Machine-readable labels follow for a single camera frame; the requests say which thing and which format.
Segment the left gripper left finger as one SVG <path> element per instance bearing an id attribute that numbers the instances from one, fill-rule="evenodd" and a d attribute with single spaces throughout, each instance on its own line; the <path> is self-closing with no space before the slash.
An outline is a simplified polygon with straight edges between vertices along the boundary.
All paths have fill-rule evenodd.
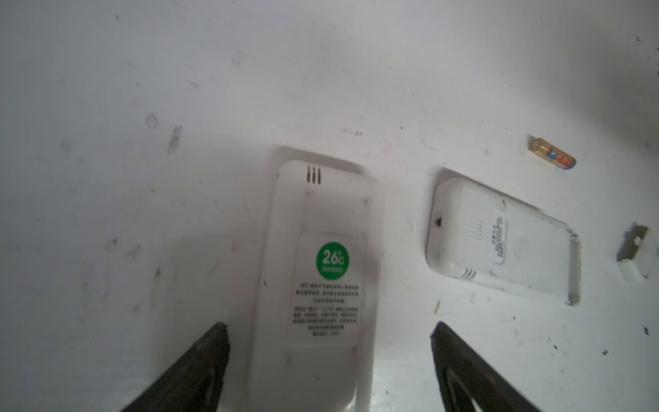
<path id="1" fill-rule="evenodd" d="M 228 327 L 214 324 L 123 411 L 216 412 L 230 348 Z"/>

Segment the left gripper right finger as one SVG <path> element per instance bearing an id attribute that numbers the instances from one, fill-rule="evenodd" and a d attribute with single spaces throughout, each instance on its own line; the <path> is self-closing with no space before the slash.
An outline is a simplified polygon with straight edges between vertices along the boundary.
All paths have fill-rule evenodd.
<path id="1" fill-rule="evenodd" d="M 539 412 L 448 324 L 436 325 L 431 349 L 445 410 Z"/>

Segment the white remote control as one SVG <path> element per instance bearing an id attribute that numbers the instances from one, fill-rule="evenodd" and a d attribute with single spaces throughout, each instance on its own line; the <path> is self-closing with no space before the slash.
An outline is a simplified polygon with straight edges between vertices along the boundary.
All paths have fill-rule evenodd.
<path id="1" fill-rule="evenodd" d="M 564 222 L 451 178 L 435 189 L 426 259 L 436 273 L 547 303 L 581 302 L 581 242 Z"/>
<path id="2" fill-rule="evenodd" d="M 247 411 L 367 411 L 384 191 L 303 161 L 277 177 L 264 247 Z"/>

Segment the white battery cover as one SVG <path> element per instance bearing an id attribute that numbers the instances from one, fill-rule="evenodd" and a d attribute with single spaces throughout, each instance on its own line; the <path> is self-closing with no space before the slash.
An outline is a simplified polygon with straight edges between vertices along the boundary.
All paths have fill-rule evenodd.
<path id="1" fill-rule="evenodd" d="M 645 283 L 658 261 L 658 242 L 649 227 L 634 223 L 624 234 L 616 263 L 627 283 Z"/>

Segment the gold AAA battery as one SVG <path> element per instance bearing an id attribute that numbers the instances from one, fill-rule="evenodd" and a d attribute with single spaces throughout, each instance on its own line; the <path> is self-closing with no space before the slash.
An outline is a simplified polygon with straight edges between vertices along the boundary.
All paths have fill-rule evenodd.
<path id="1" fill-rule="evenodd" d="M 530 138 L 529 151 L 562 170 L 570 170 L 577 165 L 573 156 L 540 137 Z"/>

